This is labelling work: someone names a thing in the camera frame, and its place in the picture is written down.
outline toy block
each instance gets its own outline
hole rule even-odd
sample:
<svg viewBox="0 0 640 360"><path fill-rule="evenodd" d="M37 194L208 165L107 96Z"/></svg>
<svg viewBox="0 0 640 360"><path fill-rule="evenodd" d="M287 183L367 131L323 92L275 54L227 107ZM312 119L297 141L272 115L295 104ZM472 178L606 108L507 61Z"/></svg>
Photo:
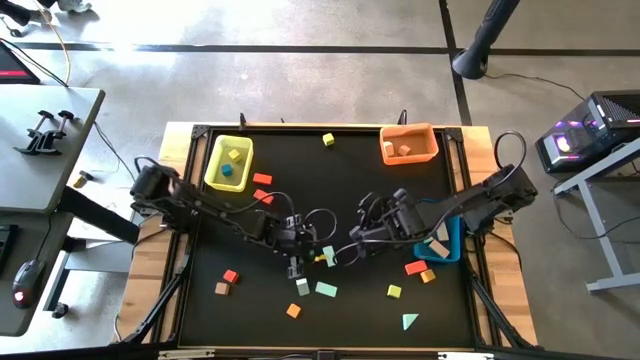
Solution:
<svg viewBox="0 0 640 360"><path fill-rule="evenodd" d="M433 270L429 269L427 271L421 272L420 278L422 279L422 282L426 284L431 280L435 280L436 274L433 272Z"/></svg>
<svg viewBox="0 0 640 360"><path fill-rule="evenodd" d="M218 295L229 295L229 284L227 284L227 283L217 283L216 284L216 294L218 294Z"/></svg>
<svg viewBox="0 0 640 360"><path fill-rule="evenodd" d="M265 175L260 173L253 174L253 182L256 184L271 185L272 180L273 180L273 176L271 175Z"/></svg>
<svg viewBox="0 0 640 360"><path fill-rule="evenodd" d="M324 142L324 146L331 146L335 144L336 139L333 138L331 133L322 135L322 141Z"/></svg>
<svg viewBox="0 0 640 360"><path fill-rule="evenodd" d="M393 143L391 141L385 141L383 145L384 152L387 154L387 156L393 156L396 154L396 151L393 149Z"/></svg>
<svg viewBox="0 0 640 360"><path fill-rule="evenodd" d="M407 330L411 324L418 318L418 314L402 315L402 330Z"/></svg>
<svg viewBox="0 0 640 360"><path fill-rule="evenodd" d="M438 240L434 239L432 242L430 242L429 248L435 251L435 253L438 254L443 259L449 256L449 249L447 249L442 244L440 244Z"/></svg>
<svg viewBox="0 0 640 360"><path fill-rule="evenodd" d="M318 281L318 283L316 284L316 292L322 295L336 297L336 294L338 293L338 288L333 285L325 284L323 282Z"/></svg>
<svg viewBox="0 0 640 360"><path fill-rule="evenodd" d="M287 309L287 315L295 319L298 317L298 315L300 315L300 310L302 310L300 306L296 304L291 304L289 305L289 309Z"/></svg>
<svg viewBox="0 0 640 360"><path fill-rule="evenodd" d="M298 287L298 295L309 295L309 283L307 282L306 278L296 280L296 286Z"/></svg>
<svg viewBox="0 0 640 360"><path fill-rule="evenodd" d="M273 196L265 197L267 195L268 195L268 193L266 193L266 192L264 192L264 191L262 191L260 189L257 189L256 192L253 194L253 197L256 198L256 199L262 199L263 203L271 205L271 202L273 201Z"/></svg>
<svg viewBox="0 0 640 360"><path fill-rule="evenodd" d="M414 261L411 264L405 265L404 269L407 272L407 275L417 274L427 270L427 263L424 260Z"/></svg>
<svg viewBox="0 0 640 360"><path fill-rule="evenodd" d="M439 241L449 241L449 232L447 231L447 225L442 223L438 230L436 230L436 235L438 236Z"/></svg>
<svg viewBox="0 0 640 360"><path fill-rule="evenodd" d="M328 267L335 266L336 262L334 261L334 258L333 258L335 255L335 253L333 252L333 246L329 245L329 246L323 247L322 252L327 257L327 266Z"/></svg>
<svg viewBox="0 0 640 360"><path fill-rule="evenodd" d="M391 296L395 299L400 299L400 294L402 293L402 288L400 286L389 285L389 290L387 290L387 296Z"/></svg>
<svg viewBox="0 0 640 360"><path fill-rule="evenodd" d="M233 168L231 168L231 165L229 164L222 165L222 175L231 176L231 174L233 174Z"/></svg>
<svg viewBox="0 0 640 360"><path fill-rule="evenodd" d="M240 162L240 160L242 160L242 155L240 155L240 152L236 149L229 151L229 157L231 158L231 161L235 163L238 163Z"/></svg>
<svg viewBox="0 0 640 360"><path fill-rule="evenodd" d="M230 282L232 284L235 284L236 281L238 281L238 277L240 277L240 275L238 275L237 272L232 271L232 270L227 270L224 273L224 276L222 278L227 280L228 282Z"/></svg>
<svg viewBox="0 0 640 360"><path fill-rule="evenodd" d="M398 154L400 154L402 156L409 155L409 152L411 152L411 148L408 147L407 145L402 145L402 146L400 146L400 148L398 148Z"/></svg>

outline yellow bin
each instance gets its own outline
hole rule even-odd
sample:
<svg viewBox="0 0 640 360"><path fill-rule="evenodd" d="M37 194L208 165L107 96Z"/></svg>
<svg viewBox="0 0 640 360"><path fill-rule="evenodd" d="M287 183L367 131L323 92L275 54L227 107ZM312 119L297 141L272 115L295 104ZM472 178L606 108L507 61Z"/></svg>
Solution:
<svg viewBox="0 0 640 360"><path fill-rule="evenodd" d="M240 161L234 162L229 156L231 150L240 153ZM253 160L253 141L246 137L219 135L213 145L204 182L216 190L242 192L247 185L249 169ZM222 174L222 165L229 164L231 176Z"/></svg>

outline gray desk surface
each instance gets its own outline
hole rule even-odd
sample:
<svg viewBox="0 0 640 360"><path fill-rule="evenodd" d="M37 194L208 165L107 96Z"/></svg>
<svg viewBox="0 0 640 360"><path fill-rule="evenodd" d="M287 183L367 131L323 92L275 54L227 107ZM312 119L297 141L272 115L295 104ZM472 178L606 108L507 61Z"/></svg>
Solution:
<svg viewBox="0 0 640 360"><path fill-rule="evenodd" d="M38 260L46 264L40 291L51 275L73 220L70 213L56 212L50 216L51 231L38 257ZM29 328L34 313L42 304L36 303L29 309L16 308L11 298L13 278L25 261L36 256L49 227L49 215L0 212L0 224L19 224L21 227L9 260L0 272L0 336L21 336Z"/></svg>
<svg viewBox="0 0 640 360"><path fill-rule="evenodd" d="M98 89L0 85L0 169L4 172L0 211L50 213L55 208L103 99L104 92ZM57 129L61 110L71 111L77 118L67 122L67 136L54 142L62 155L28 156L13 150L14 146L27 146L31 140L27 128L36 126L40 110L56 118L45 120L42 132Z"/></svg>

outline black pole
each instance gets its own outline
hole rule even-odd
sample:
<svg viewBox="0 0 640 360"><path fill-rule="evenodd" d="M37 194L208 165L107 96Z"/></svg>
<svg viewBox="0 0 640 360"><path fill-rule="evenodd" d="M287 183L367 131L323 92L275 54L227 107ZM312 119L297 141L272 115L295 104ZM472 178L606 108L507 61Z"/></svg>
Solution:
<svg viewBox="0 0 640 360"><path fill-rule="evenodd" d="M489 50L509 21L520 0L493 0L476 38L453 59L453 70L466 79L480 79L487 73Z"/></svg>

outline wooden table frame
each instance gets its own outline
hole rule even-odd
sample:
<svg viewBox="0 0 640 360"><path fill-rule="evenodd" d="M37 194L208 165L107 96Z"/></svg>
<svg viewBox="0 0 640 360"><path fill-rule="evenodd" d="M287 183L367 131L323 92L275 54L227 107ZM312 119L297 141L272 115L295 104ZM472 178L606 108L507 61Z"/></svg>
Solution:
<svg viewBox="0 0 640 360"><path fill-rule="evenodd" d="M197 123L170 122L167 124L165 134L160 149L159 161L164 165L175 168L180 174L185 173L187 155L191 144L193 126ZM216 123L206 125L217 126L237 126L237 123ZM328 127L349 126L349 127L374 127L377 124L324 124ZM287 126L287 127L319 127L322 124L279 124L279 123L253 123L249 126ZM466 152L466 162L469 170L470 183L475 184L486 179L496 170L493 159L493 148L486 127L461 127ZM205 146L198 146L193 163L202 164ZM459 190L464 189L464 179L460 169L460 161L457 161L457 151L452 148L453 171L456 178L456 185ZM197 184L201 167L195 166L192 169L192 183ZM152 219L145 223L141 230L140 237L144 237L157 230L159 219ZM496 223L494 232L513 243L511 227ZM131 333L146 316L155 303L161 287L163 286L163 273L167 265L167 254L169 253L170 233L161 234L145 243L139 245L135 250L133 262L127 280L127 286L119 314L118 328L123 335ZM174 263L174 271L181 264L181 257L186 245L186 235L178 242L178 257ZM535 330L529 310L529 303L524 288L522 273L519 268L518 258L511 249L497 241L492 241L491 236L487 237L484 247L486 263L488 265L488 277L491 282L492 294L495 302L504 312L511 324L518 330L520 335L532 344L536 343ZM470 254L472 266L478 271L478 261L474 254ZM478 311L480 333L487 343L491 343L491 329L486 308L477 295L476 308ZM159 339L168 339L173 324L176 311L176 295L174 295L167 305L162 323ZM145 342L150 340L150 335L145 338Z"/></svg>

